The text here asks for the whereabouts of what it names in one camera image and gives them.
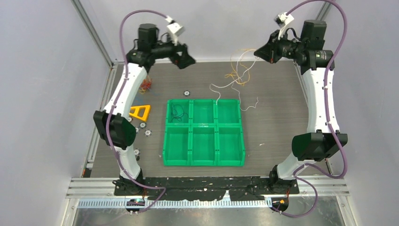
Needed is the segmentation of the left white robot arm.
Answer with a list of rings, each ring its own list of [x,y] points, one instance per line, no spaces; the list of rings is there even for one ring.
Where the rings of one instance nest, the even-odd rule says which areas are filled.
[[[120,169],[120,177],[114,184],[133,195],[144,188],[142,169],[137,163],[133,143],[136,128],[128,121],[130,108],[138,90],[157,59],[169,58],[180,69],[195,64],[188,47],[178,41],[184,27],[172,21],[167,25],[167,39],[162,40],[154,24],[141,24],[134,47],[123,51],[125,56],[120,81],[103,110],[95,111],[93,119],[100,135],[113,151]]]

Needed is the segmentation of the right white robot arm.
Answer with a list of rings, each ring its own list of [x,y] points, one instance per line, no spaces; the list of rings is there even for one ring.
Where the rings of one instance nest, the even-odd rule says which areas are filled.
[[[281,193],[296,185],[295,176],[308,166],[314,167],[332,157],[348,142],[335,118],[332,81],[334,53],[324,49],[327,24],[320,20],[306,20],[301,35],[293,32],[289,39],[289,19],[277,19],[280,29],[274,31],[268,42],[254,55],[274,64],[281,58],[292,59],[300,67],[300,78],[305,87],[308,106],[308,126],[304,134],[291,142],[291,154],[269,173],[269,189]]]

